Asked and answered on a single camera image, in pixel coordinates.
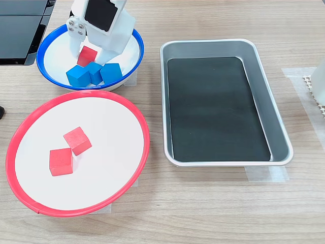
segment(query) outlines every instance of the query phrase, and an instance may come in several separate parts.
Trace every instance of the red cube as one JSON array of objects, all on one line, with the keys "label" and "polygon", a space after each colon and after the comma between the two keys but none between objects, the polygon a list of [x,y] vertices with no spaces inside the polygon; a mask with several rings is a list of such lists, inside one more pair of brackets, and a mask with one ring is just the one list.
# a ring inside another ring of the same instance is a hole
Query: red cube
[{"label": "red cube", "polygon": [[77,65],[86,67],[89,63],[95,62],[96,56],[97,56],[97,51],[89,47],[83,46],[78,57]]},{"label": "red cube", "polygon": [[88,137],[80,127],[66,133],[63,137],[76,156],[91,148]]},{"label": "red cube", "polygon": [[50,151],[50,171],[52,176],[73,173],[71,148]]}]

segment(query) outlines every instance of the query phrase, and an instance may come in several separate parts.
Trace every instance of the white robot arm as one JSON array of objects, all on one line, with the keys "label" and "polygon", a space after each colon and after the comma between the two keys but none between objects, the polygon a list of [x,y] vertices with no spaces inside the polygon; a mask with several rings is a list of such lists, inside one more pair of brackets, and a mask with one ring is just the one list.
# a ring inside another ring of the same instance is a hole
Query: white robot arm
[{"label": "white robot arm", "polygon": [[102,49],[96,60],[105,64],[123,53],[134,29],[135,18],[124,9],[127,0],[75,0],[67,20],[70,50],[77,57],[81,43]]}]

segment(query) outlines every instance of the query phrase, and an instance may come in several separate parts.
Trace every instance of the wooden table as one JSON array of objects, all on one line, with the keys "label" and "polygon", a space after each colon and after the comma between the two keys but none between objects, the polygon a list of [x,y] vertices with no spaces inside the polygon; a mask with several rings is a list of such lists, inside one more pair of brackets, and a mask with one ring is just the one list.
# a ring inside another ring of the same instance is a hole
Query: wooden table
[{"label": "wooden table", "polygon": [[[57,1],[47,33],[64,24],[71,1]],[[114,92],[145,115],[149,160],[112,213],[56,219],[37,215],[6,179],[8,144],[37,107],[68,91],[34,64],[0,67],[0,243],[325,243],[325,154],[281,68],[325,57],[325,5],[306,1],[130,0],[145,43],[138,85]],[[249,182],[244,168],[176,168],[162,148],[160,46],[171,40],[246,38],[259,50],[295,158],[285,183]]]}]

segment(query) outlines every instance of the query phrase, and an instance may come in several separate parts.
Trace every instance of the bowl rim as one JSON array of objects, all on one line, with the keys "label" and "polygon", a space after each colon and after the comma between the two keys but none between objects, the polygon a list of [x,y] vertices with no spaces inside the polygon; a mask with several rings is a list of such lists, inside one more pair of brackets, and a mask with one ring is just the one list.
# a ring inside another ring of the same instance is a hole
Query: bowl rim
[{"label": "bowl rim", "polygon": [[40,44],[39,50],[37,52],[37,56],[36,56],[36,63],[37,66],[40,70],[40,72],[42,73],[42,75],[49,81],[51,81],[53,84],[56,84],[58,86],[67,88],[67,89],[72,89],[72,90],[96,90],[96,89],[104,89],[104,88],[108,88],[111,86],[114,86],[118,83],[120,83],[121,81],[125,80],[126,78],[128,78],[140,65],[142,59],[143,59],[143,55],[144,55],[144,43],[143,40],[140,36],[140,34],[133,29],[133,33],[132,35],[134,36],[134,38],[137,40],[138,44],[139,44],[139,49],[140,49],[140,55],[139,55],[139,59],[138,62],[136,63],[136,65],[124,76],[122,76],[122,78],[110,83],[110,84],[104,84],[104,85],[97,85],[97,86],[90,86],[90,87],[75,87],[75,86],[70,86],[70,85],[65,85],[62,84],[56,80],[54,80],[46,71],[45,66],[44,66],[44,55],[45,52],[47,50],[47,48],[51,45],[51,43],[60,35],[62,35],[63,33],[67,32],[68,28],[67,25],[62,25],[59,28],[55,29],[53,32],[51,32],[44,40],[43,42]]},{"label": "bowl rim", "polygon": [[[44,206],[35,200],[33,200],[21,187],[19,184],[17,175],[16,175],[16,154],[19,148],[19,144],[21,140],[23,139],[26,132],[30,129],[30,127],[48,110],[52,109],[53,107],[67,102],[69,100],[74,100],[78,98],[87,98],[87,97],[97,97],[97,98],[105,98],[109,99],[115,102],[118,102],[125,106],[127,109],[129,109],[134,116],[137,118],[142,132],[143,132],[143,140],[144,140],[144,146],[143,146],[143,152],[142,157],[139,162],[139,165],[132,175],[132,177],[129,179],[129,181],[114,195],[110,196],[106,200],[97,203],[93,206],[89,206],[82,209],[75,209],[75,210],[60,210],[60,209],[53,209],[47,206]],[[15,196],[28,208],[35,211],[38,214],[44,214],[48,216],[53,217],[75,217],[80,215],[89,214],[91,212],[97,211],[118,198],[120,198],[138,179],[140,176],[146,161],[149,156],[149,150],[150,150],[150,134],[149,134],[149,127],[146,122],[145,117],[141,113],[141,111],[128,99],[104,90],[80,90],[80,91],[74,91],[71,93],[67,93],[64,95],[61,95],[57,98],[54,98],[50,100],[49,102],[43,104],[41,107],[36,109],[33,113],[31,113],[24,121],[23,123],[18,127],[17,131],[15,132],[14,136],[12,137],[8,150],[6,155],[6,175],[7,175],[7,181],[9,183],[9,186]]]}]

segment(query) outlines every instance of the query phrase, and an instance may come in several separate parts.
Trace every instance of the blue wooden block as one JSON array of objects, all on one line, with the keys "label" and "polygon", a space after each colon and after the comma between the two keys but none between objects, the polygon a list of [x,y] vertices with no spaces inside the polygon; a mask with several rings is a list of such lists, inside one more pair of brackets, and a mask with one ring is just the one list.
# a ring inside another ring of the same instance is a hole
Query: blue wooden block
[{"label": "blue wooden block", "polygon": [[98,85],[103,81],[101,76],[101,69],[103,66],[100,64],[91,62],[85,68],[89,71],[91,83],[94,85]]},{"label": "blue wooden block", "polygon": [[123,77],[119,64],[105,64],[101,69],[101,75],[106,85]]},{"label": "blue wooden block", "polygon": [[79,65],[70,69],[67,77],[71,86],[86,87],[91,83],[89,71]]}]

